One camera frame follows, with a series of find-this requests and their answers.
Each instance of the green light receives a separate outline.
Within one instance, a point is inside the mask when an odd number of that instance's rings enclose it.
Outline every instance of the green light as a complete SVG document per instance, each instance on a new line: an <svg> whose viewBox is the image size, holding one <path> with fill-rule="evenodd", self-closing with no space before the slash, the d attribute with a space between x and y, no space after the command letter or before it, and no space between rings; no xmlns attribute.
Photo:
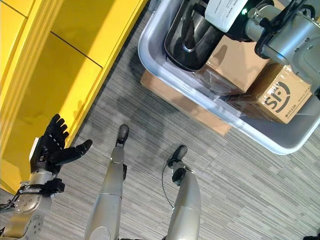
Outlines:
<svg viewBox="0 0 320 240"><path fill-rule="evenodd" d="M242 11L241 11L242 15L246 15L247 13L248 13L248 9L246 9L246 8L242 9Z"/></svg>

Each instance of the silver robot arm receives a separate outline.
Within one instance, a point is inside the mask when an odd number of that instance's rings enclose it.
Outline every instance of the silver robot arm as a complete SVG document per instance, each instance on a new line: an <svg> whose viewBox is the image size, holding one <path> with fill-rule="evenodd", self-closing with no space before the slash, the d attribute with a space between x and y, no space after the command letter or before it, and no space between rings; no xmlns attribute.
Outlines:
<svg viewBox="0 0 320 240"><path fill-rule="evenodd" d="M173 163L174 181L180 186L166 240L197 240L200 228L201 198L194 172L182 161Z"/></svg>
<svg viewBox="0 0 320 240"><path fill-rule="evenodd" d="M248 12L247 36L257 42L255 52L282 65L311 84L311 92L320 91L320 26L314 20L315 9L302 0L283 10L262 5Z"/></svg>
<svg viewBox="0 0 320 240"><path fill-rule="evenodd" d="M62 193L65 184L56 178L61 166L83 156L92 141L76 147L65 147L68 137L64 119L56 114L30 154L31 176L8 204L1 204L0 212L14 211L9 223L1 230L0 240L34 240L40 233L44 218L50 211L52 197Z"/></svg>
<svg viewBox="0 0 320 240"><path fill-rule="evenodd" d="M85 240L119 239L123 181L127 173L124 145L128 134L128 126L121 125L102 187L90 214Z"/></svg>

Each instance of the robotic arm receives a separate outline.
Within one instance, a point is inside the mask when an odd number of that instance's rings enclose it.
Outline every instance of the robotic arm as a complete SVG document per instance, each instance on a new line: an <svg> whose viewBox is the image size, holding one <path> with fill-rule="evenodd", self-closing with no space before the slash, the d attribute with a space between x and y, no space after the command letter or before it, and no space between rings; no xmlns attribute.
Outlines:
<svg viewBox="0 0 320 240"><path fill-rule="evenodd" d="M220 5L210 0L204 16L230 38L256 42L255 53L261 58L291 65L297 76L311 84L312 93L319 95L320 26L315 8L306 1L292 0L281 11L272 0L222 0ZM224 14L223 9L231 12Z"/></svg>
<svg viewBox="0 0 320 240"><path fill-rule="evenodd" d="M2 211L14 214L0 232L1 240L33 240L42 229L44 217L50 210L52 196L62 193L65 184L57 178L61 166L83 156L92 141L86 140L76 147L65 148L69 133L64 119L56 114L38 140L30 159L31 176L22 182L9 204L1 205Z"/></svg>
<svg viewBox="0 0 320 240"><path fill-rule="evenodd" d="M39 235L44 217L50 210L51 197L64 191L65 185L57 178L61 166L83 156L92 141L76 147L65 147L68 132L64 120L56 114L36 143L30 159L31 176L8 204L1 204L1 212L14 209L15 213L0 231L0 240L33 240ZM85 240L118 240L122 204L124 145L129 128L121 125L110 163L100 192L96 198L85 231ZM168 234L163 240L197 240L200 227L201 198L196 176L183 162L186 146L180 146L167 161L173 169L172 181L180 187L176 198Z"/></svg>

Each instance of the printed logo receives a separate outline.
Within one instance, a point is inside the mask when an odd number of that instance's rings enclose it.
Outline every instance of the printed logo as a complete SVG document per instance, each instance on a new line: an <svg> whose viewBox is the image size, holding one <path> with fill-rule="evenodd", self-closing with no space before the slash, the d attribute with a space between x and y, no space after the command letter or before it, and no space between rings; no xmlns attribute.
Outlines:
<svg viewBox="0 0 320 240"><path fill-rule="evenodd" d="M291 93L289 87L283 82L279 81L277 85L278 87L271 93L271 96L267 97L264 103L267 106L272 105L271 109L276 109L275 112L280 113L287 106Z"/></svg>

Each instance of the white label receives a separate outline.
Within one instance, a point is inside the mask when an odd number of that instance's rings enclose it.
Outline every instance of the white label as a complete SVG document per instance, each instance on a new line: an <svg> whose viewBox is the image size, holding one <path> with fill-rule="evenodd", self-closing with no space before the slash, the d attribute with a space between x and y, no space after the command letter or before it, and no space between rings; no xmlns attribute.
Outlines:
<svg viewBox="0 0 320 240"><path fill-rule="evenodd" d="M210 0L205 19L224 33L228 32L248 0Z"/></svg>

